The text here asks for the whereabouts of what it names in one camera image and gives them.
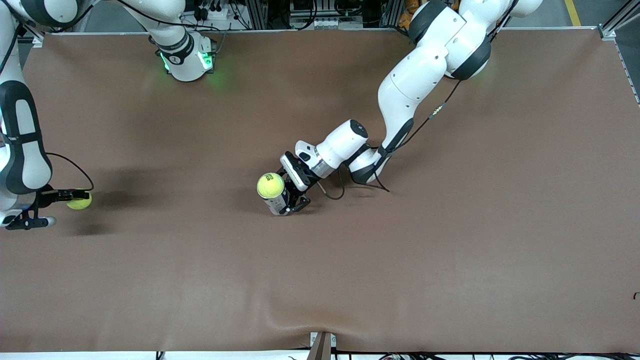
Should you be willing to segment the yellow-green tennis ball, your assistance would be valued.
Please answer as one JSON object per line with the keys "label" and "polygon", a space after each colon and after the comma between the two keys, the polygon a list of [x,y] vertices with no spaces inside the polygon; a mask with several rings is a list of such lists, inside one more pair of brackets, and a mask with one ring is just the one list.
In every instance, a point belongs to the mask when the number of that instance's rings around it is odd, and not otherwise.
{"label": "yellow-green tennis ball", "polygon": [[278,173],[268,172],[259,177],[256,190],[263,199],[275,199],[285,191],[285,180]]}
{"label": "yellow-green tennis ball", "polygon": [[72,210],[76,210],[76,211],[80,211],[80,210],[84,210],[87,209],[93,202],[93,196],[91,194],[91,198],[85,198],[87,199],[87,203],[68,203],[66,202],[66,205],[68,208],[72,209]]}

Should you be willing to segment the blue white tennis ball can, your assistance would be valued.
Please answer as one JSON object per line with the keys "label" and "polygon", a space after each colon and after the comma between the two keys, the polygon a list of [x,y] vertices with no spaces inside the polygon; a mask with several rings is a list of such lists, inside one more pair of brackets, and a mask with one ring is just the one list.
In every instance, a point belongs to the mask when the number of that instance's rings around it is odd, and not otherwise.
{"label": "blue white tennis ball can", "polygon": [[284,216],[289,213],[290,194],[286,190],[272,197],[263,197],[263,201],[270,212],[276,216]]}

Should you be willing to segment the brown table mat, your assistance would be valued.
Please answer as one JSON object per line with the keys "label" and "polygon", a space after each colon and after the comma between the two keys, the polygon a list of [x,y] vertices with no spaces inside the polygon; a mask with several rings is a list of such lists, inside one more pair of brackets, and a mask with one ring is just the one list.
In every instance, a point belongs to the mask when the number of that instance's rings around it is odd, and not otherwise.
{"label": "brown table mat", "polygon": [[85,210],[0,229],[0,353],[292,349],[640,353],[640,107],[596,30],[503,30],[398,150],[274,216],[256,183],[354,118],[412,49],[393,30],[233,33],[174,80],[143,35],[49,36],[23,74]]}

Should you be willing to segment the grey electronics box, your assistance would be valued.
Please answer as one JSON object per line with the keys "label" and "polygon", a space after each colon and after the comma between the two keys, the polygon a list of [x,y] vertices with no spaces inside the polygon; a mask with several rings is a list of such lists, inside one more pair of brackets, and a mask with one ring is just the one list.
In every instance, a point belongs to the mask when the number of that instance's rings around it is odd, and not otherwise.
{"label": "grey electronics box", "polygon": [[282,21],[295,30],[362,28],[364,0],[283,0]]}

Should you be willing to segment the white power strip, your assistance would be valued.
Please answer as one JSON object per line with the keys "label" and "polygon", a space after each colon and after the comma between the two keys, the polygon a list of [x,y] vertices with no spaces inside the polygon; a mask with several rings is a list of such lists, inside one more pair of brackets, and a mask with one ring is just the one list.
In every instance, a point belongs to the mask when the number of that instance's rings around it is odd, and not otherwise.
{"label": "white power strip", "polygon": [[218,11],[217,7],[197,7],[193,12],[197,22],[231,22],[235,19],[235,14],[230,7],[223,6]]}

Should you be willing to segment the bag of orange items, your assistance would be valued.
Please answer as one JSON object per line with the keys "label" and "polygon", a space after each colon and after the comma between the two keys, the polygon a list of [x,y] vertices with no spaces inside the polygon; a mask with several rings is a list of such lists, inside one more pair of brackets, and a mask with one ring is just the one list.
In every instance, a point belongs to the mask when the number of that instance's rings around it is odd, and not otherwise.
{"label": "bag of orange items", "polygon": [[[430,0],[403,0],[404,11],[398,19],[398,27],[408,30],[416,11],[427,2],[430,2]],[[439,2],[458,12],[461,0],[439,0]]]}

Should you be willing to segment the grey metal mount bracket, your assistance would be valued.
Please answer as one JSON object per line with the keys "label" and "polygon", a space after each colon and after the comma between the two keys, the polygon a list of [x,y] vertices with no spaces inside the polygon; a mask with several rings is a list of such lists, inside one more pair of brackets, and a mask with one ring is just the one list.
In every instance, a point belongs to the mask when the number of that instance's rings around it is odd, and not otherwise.
{"label": "grey metal mount bracket", "polygon": [[310,351],[306,360],[339,360],[337,337],[330,332],[311,332]]}

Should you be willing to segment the aluminium frame strut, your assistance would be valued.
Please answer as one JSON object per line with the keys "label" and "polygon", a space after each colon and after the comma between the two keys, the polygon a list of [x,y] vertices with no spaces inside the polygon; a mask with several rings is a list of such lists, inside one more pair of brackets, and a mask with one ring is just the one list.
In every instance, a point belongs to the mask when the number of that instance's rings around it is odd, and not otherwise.
{"label": "aluminium frame strut", "polygon": [[599,36],[602,41],[613,41],[615,39],[616,30],[640,19],[640,0],[625,0],[624,4],[618,9],[605,23],[598,25]]}
{"label": "aluminium frame strut", "polygon": [[41,48],[44,43],[44,37],[47,34],[62,34],[64,32],[73,30],[74,25],[69,25],[66,27],[50,27],[38,23],[27,22],[22,23],[22,28],[25,30],[25,35],[23,35],[22,38],[30,38],[30,43],[34,47]]}

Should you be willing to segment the aluminium frame profile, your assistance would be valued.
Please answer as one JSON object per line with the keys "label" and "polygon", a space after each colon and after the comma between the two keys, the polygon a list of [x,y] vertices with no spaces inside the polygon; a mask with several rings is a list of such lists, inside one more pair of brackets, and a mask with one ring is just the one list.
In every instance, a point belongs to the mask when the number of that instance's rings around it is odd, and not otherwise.
{"label": "aluminium frame profile", "polygon": [[267,30],[269,0],[244,0],[252,30]]}
{"label": "aluminium frame profile", "polygon": [[381,0],[379,27],[398,27],[400,17],[405,9],[405,0]]}

